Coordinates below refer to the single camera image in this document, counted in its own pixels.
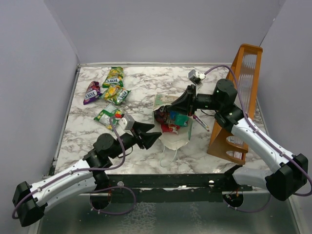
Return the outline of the teal snack packet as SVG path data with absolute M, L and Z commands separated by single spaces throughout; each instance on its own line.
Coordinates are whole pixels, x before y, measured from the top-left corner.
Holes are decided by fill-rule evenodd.
M 188 126 L 189 117 L 186 115 L 182 115 L 177 113 L 175 115 L 174 119 L 174 125 L 180 126 L 180 127 L 187 127 Z

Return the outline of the green paper gift bag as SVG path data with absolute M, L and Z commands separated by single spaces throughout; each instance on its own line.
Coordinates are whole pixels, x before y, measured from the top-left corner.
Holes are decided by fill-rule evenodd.
M 160 166 L 168 167 L 176 158 L 177 151 L 187 145 L 191 139 L 193 118 L 169 111 L 176 96 L 156 94 L 153 102 L 152 114 L 155 128 L 162 132 L 159 140 L 163 145 Z

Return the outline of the green white snack packet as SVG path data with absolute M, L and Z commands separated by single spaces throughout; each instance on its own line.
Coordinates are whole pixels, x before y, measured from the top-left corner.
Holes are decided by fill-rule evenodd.
M 108 104 L 103 110 L 101 110 L 95 117 L 94 120 L 103 124 L 107 129 L 113 130 L 110 124 L 110 117 L 115 115 L 122 115 L 123 112 L 112 104 Z

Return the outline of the green yellow Fox's candy bag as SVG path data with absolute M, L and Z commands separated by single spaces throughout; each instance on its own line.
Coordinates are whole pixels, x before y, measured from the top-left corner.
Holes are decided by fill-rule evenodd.
M 124 70 L 122 67 L 111 67 L 102 88 L 108 88 L 110 85 L 123 87 Z

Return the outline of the purple Fox's candy bag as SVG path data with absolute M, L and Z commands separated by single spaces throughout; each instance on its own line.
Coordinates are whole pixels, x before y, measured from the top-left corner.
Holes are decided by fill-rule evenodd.
M 85 96 L 84 96 L 84 100 L 83 100 L 83 105 L 89 104 L 91 102 L 94 102 L 96 100 L 99 99 L 99 97 L 102 95 L 101 91 L 100 91 L 100 85 L 99 82 L 97 81 L 92 81 L 86 92 L 85 92 Z

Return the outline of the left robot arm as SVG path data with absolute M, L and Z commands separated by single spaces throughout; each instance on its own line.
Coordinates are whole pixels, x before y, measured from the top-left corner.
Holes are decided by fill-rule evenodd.
M 12 218 L 27 227 L 70 197 L 117 189 L 117 186 L 111 186 L 106 171 L 121 167 L 126 159 L 126 150 L 134 145 L 149 149 L 162 135 L 161 132 L 151 132 L 153 127 L 153 124 L 135 122 L 130 133 L 121 136 L 101 134 L 93 148 L 69 168 L 33 184 L 20 183 L 12 199 Z

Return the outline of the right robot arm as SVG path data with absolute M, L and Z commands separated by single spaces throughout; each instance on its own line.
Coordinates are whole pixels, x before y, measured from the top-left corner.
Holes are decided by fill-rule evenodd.
M 238 167 L 224 178 L 225 187 L 234 191 L 241 185 L 266 189 L 276 199 L 284 201 L 311 180 L 307 175 L 308 159 L 294 155 L 263 133 L 244 111 L 235 104 L 237 90 L 232 81 L 221 79 L 211 95 L 197 94 L 194 85 L 172 104 L 168 111 L 192 116 L 196 110 L 213 110 L 218 125 L 246 143 L 268 165 L 268 170 Z

